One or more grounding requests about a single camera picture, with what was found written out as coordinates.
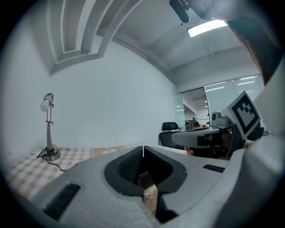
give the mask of lamp stand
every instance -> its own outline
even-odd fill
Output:
[[[46,144],[47,147],[45,149],[45,156],[42,156],[42,159],[46,160],[46,161],[54,161],[57,160],[61,157],[60,151],[57,150],[55,152],[55,148],[53,147],[52,144],[52,137],[50,134],[50,124],[53,124],[52,122],[52,108],[54,107],[54,105],[49,105],[50,106],[50,120],[48,120],[48,115],[49,115],[49,111],[46,111],[46,123],[48,123],[47,125],[47,129],[46,129]]]

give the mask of black cable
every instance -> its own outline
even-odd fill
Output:
[[[42,155],[42,156],[40,156],[40,155],[41,155],[41,153],[40,153],[40,154],[37,156],[37,158],[45,157],[45,158],[46,158],[46,161],[47,161],[49,164],[58,166],[61,171],[64,171],[64,172],[67,171],[67,170],[61,169],[61,167],[60,167],[58,164],[50,163],[50,162],[48,161],[48,159],[47,159],[47,154],[46,154],[47,149],[48,149],[47,147],[46,147],[45,149],[43,149],[43,150],[41,151],[41,153],[42,153],[42,152],[45,152],[45,154]],[[54,151],[55,151],[55,148],[53,147],[53,152],[51,152],[50,155],[56,154],[56,153],[58,152],[58,148],[57,148],[57,151],[56,151],[56,152],[54,152]]]

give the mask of desk lamp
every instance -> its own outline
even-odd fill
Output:
[[[50,124],[53,125],[53,122],[52,122],[52,109],[54,107],[54,104],[53,104],[53,94],[52,93],[49,93],[49,94],[44,96],[44,101],[41,103],[40,107],[41,107],[41,110],[43,112],[46,112],[46,121],[45,122],[48,124],[47,125],[47,130],[46,130],[47,147],[44,149],[45,155],[43,155],[41,157],[42,157],[42,159],[47,160],[47,161],[54,161],[54,160],[59,159],[61,154],[60,154],[60,152],[59,152],[59,150],[57,148],[55,149],[53,147],[52,138],[50,136]],[[50,119],[48,120],[49,107],[50,107]]]

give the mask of lamp head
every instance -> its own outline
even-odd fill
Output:
[[[49,106],[53,104],[53,94],[49,93],[44,96],[44,101],[41,103],[41,110],[46,112],[49,109]]]

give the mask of checkered tablecloth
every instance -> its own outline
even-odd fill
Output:
[[[163,146],[151,145],[145,142],[136,142],[119,147],[110,148],[58,148],[61,157],[51,163],[58,164],[61,169],[68,170],[76,163],[89,158],[99,157],[105,154],[114,153],[126,148],[137,146],[155,146],[165,148]],[[185,154],[185,151],[173,148],[167,148],[173,152]],[[27,199],[33,196],[48,182],[52,181],[63,173],[58,166],[47,163],[42,158],[36,158],[41,150],[31,153],[29,156],[21,160],[18,164],[12,166],[6,171],[5,177],[10,188],[21,194]]]

